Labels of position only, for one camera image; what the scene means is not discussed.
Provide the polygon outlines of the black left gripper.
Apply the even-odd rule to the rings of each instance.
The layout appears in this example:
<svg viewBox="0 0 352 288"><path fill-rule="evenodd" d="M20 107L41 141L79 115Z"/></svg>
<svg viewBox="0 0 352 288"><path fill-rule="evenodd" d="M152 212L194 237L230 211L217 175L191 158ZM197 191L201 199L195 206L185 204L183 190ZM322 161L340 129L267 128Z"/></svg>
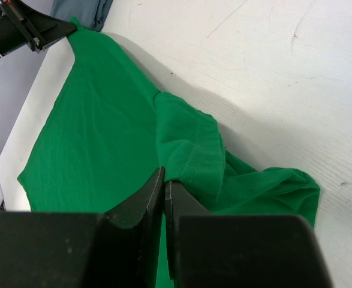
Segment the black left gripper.
<svg viewBox="0 0 352 288"><path fill-rule="evenodd" d="M75 24L40 13L22 1L0 1L0 58L26 44L39 53L76 31Z"/></svg>

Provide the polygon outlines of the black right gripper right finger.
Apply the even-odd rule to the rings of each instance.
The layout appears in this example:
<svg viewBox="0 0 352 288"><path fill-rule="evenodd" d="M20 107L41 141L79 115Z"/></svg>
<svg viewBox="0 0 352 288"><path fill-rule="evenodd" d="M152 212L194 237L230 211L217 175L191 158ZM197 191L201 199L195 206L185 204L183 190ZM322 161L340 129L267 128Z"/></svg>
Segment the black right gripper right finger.
<svg viewBox="0 0 352 288"><path fill-rule="evenodd" d="M175 287L331 287L310 224L299 215L214 215L180 182L165 188Z"/></svg>

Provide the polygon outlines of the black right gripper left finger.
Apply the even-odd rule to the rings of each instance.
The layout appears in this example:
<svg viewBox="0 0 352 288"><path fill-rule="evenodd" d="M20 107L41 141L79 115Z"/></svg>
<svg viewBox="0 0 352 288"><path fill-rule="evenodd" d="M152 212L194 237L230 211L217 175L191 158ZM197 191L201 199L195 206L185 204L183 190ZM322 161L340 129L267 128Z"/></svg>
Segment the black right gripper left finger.
<svg viewBox="0 0 352 288"><path fill-rule="evenodd" d="M154 287L164 169L103 214L0 212L0 287Z"/></svg>

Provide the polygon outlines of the green t shirt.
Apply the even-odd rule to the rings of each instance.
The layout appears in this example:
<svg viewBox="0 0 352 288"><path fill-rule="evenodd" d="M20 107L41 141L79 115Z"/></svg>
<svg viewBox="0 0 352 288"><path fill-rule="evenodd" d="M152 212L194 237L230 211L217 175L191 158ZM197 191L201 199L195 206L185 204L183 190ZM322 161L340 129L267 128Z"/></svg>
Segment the green t shirt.
<svg viewBox="0 0 352 288"><path fill-rule="evenodd" d="M169 276L165 188L180 182L214 215L299 215L312 227L320 188L305 172L256 170L224 146L217 121L159 90L118 43L85 28L74 65L18 177L30 212L103 214L164 169L154 287Z"/></svg>

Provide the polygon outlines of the folded blue t shirt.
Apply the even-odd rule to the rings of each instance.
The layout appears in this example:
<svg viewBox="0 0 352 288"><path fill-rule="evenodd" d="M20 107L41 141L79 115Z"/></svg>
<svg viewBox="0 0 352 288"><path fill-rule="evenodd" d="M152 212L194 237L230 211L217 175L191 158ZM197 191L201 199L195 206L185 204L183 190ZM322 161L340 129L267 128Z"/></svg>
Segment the folded blue t shirt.
<svg viewBox="0 0 352 288"><path fill-rule="evenodd" d="M64 21L75 17L83 27L100 32L112 3L113 0L55 0L50 15Z"/></svg>

